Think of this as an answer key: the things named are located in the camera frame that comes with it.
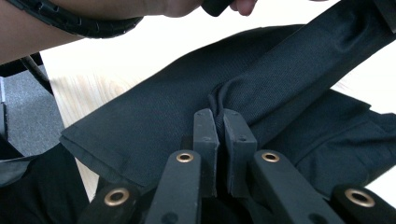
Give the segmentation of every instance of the hand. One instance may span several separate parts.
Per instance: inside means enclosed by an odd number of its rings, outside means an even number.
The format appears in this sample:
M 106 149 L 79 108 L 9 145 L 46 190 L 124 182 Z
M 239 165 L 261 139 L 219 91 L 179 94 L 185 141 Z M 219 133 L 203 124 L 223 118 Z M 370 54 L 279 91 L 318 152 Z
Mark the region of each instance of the hand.
M 203 0 L 50 0 L 80 16 L 97 20 L 122 20 L 147 15 L 183 17 L 198 8 Z M 256 0 L 234 0 L 231 8 L 248 16 Z
M 248 16 L 253 11 L 256 2 L 257 0 L 234 0 L 230 8 L 238 11 L 242 16 Z

